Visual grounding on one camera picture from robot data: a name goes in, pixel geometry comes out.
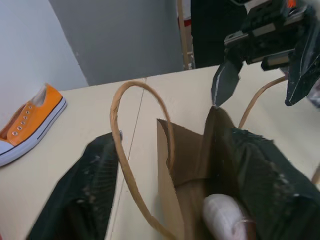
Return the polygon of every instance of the white rubber sole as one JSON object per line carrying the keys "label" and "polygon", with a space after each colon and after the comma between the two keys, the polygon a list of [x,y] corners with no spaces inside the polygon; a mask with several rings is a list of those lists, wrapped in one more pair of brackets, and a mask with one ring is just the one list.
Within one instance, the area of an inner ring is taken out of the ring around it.
{"label": "white rubber sole", "polygon": [[60,102],[55,106],[51,113],[46,117],[43,123],[38,127],[38,129],[25,141],[19,145],[11,148],[10,150],[0,154],[0,167],[11,163],[12,161],[20,158],[31,149],[33,149],[41,139],[46,135],[52,124],[60,116],[60,114],[67,107],[67,101],[63,97]]}

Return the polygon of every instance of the table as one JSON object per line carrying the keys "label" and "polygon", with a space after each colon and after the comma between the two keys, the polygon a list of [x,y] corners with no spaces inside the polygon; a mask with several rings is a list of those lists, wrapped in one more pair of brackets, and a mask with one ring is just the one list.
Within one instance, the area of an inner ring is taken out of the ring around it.
{"label": "table", "polygon": [[[163,98],[173,123],[202,134],[217,69],[208,67],[140,81]],[[235,125],[255,92],[282,75],[278,70],[263,72],[257,64],[243,67],[235,94],[222,105]],[[79,159],[86,144],[111,131],[109,110],[121,84],[63,91],[68,107],[43,140],[19,160],[0,168],[0,233],[4,240],[26,237],[56,182]],[[268,89],[244,128],[274,139],[287,158],[310,178],[320,161],[320,114],[306,99],[287,107],[286,87],[281,83]],[[163,114],[148,92],[137,87],[126,91],[118,113],[122,144],[146,205],[162,221],[157,197],[156,118],[163,118]],[[162,239],[139,212],[120,170],[106,239]]]}

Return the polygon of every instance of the robotic arm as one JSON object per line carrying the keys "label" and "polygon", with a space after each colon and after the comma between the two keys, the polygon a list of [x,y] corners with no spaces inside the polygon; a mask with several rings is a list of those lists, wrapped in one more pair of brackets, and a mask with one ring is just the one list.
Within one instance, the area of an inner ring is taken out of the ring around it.
{"label": "robotic arm", "polygon": [[[231,0],[243,5],[250,0]],[[268,0],[253,7],[241,30],[224,40],[225,58],[213,78],[213,105],[229,99],[240,80],[243,61],[261,62],[264,71],[288,68],[285,104],[307,96],[320,78],[319,0]]]}

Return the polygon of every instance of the white wall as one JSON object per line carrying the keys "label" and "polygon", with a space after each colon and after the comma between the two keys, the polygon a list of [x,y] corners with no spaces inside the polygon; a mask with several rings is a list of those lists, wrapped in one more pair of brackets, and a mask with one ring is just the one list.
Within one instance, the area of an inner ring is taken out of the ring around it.
{"label": "white wall", "polygon": [[48,0],[0,0],[0,128],[43,83],[88,86]]}

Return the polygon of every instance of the orange sneaker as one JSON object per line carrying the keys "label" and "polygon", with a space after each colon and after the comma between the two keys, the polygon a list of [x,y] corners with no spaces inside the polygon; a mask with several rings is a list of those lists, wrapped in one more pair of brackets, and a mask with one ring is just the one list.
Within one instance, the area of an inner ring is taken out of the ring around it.
{"label": "orange sneaker", "polygon": [[0,131],[0,166],[34,148],[66,106],[66,99],[52,86],[45,84]]}

